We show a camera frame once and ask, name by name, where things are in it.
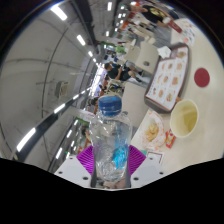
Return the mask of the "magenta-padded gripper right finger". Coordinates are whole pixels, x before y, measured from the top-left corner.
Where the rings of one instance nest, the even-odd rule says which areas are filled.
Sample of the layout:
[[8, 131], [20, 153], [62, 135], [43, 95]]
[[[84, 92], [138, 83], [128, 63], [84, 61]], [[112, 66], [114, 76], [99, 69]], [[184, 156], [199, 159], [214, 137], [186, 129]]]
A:
[[134, 146], [129, 147], [125, 183], [127, 188], [140, 188], [164, 176], [164, 170], [155, 155], [145, 156]]

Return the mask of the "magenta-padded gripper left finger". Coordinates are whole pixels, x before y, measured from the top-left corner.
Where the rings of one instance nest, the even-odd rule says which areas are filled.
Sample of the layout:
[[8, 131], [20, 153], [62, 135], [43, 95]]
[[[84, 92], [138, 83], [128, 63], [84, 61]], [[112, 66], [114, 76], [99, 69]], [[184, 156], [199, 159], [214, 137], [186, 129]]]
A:
[[94, 156], [89, 146], [78, 155], [70, 155], [55, 175], [84, 188], [93, 186]]

